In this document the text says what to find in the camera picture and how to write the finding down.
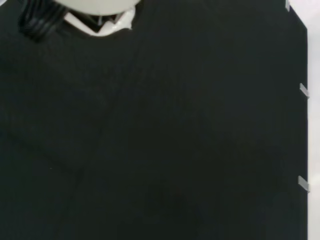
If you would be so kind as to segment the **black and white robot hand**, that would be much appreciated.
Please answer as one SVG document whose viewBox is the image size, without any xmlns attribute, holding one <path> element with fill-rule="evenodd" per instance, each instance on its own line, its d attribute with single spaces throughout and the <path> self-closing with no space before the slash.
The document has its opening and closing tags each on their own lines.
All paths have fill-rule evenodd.
<svg viewBox="0 0 320 240">
<path fill-rule="evenodd" d="M 39 42 L 63 25 L 103 38 L 130 30 L 140 0 L 23 0 L 19 31 Z"/>
</svg>

